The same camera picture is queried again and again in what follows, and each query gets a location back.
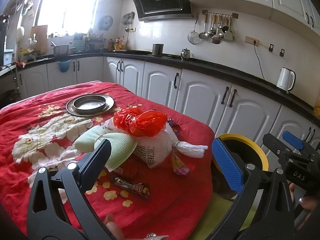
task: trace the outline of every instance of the floral tablecloth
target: floral tablecloth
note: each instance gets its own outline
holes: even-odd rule
[[[88,119],[75,117],[65,110],[66,103],[85,93],[108,94],[115,105],[108,112]],[[122,190],[109,182],[103,170],[93,188],[85,193],[101,220],[113,213],[126,238],[144,238],[148,233],[187,239],[201,218],[212,195],[210,163],[212,130],[205,124],[166,106],[138,97],[124,87],[89,82],[51,91],[18,102],[0,111],[0,202],[26,234],[26,214],[31,187],[40,167],[61,169],[81,158],[73,142],[94,125],[103,125],[122,107],[157,110],[175,120],[182,131],[179,140],[208,145],[202,159],[181,155],[191,173],[173,173],[170,158],[160,167],[149,169],[135,156],[138,165],[133,183],[150,185],[150,199]],[[80,228],[71,206],[64,205],[73,226]]]

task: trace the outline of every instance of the metal plate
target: metal plate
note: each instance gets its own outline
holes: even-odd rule
[[[66,110],[69,114],[74,115],[74,116],[78,116],[78,117],[94,117],[100,114],[103,114],[104,112],[108,111],[113,105],[114,105],[114,100],[112,97],[107,96],[107,95],[103,95],[103,94],[88,94],[88,95],[98,95],[98,96],[103,96],[106,99],[106,106],[104,109],[102,109],[101,111],[95,113],[95,114],[78,114],[73,110],[73,103],[75,100],[77,100],[78,98],[82,97],[82,96],[78,96],[76,98],[71,99],[67,105],[66,105]]]
[[[106,99],[100,95],[83,95],[73,102],[77,114],[95,114],[106,106]]]

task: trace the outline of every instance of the window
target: window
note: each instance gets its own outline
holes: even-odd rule
[[[48,25],[48,34],[86,33],[92,27],[97,0],[41,0],[35,26]]]

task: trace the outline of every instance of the red plastic bag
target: red plastic bag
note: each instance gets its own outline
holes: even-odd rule
[[[155,136],[164,130],[167,115],[158,111],[142,112],[140,108],[122,108],[113,117],[115,127],[135,137]]]

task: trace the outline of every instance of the cutting board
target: cutting board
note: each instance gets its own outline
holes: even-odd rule
[[[36,34],[36,50],[40,51],[40,54],[47,53],[48,42],[47,42],[47,25],[33,26],[31,28],[30,38],[33,38],[33,34]]]

